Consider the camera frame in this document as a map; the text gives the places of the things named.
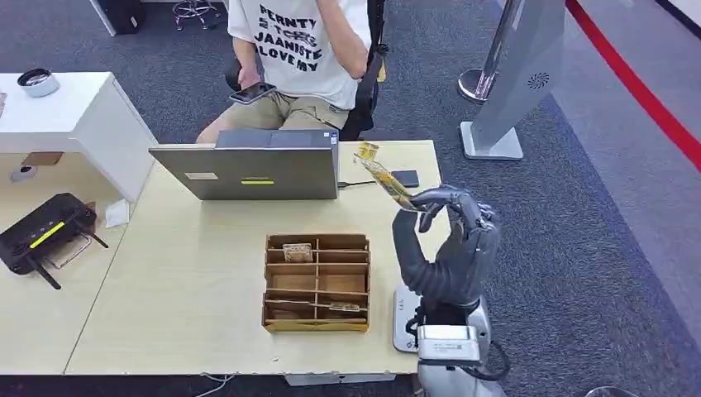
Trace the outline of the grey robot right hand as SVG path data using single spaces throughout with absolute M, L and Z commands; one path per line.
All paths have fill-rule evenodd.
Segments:
M 482 283 L 494 267 L 499 218 L 467 189 L 443 184 L 408 198 L 393 223 L 393 243 L 403 283 L 421 297 L 421 325 L 466 325 L 479 305 Z M 417 233 L 428 232 L 442 209 L 458 215 L 434 261 L 424 256 Z

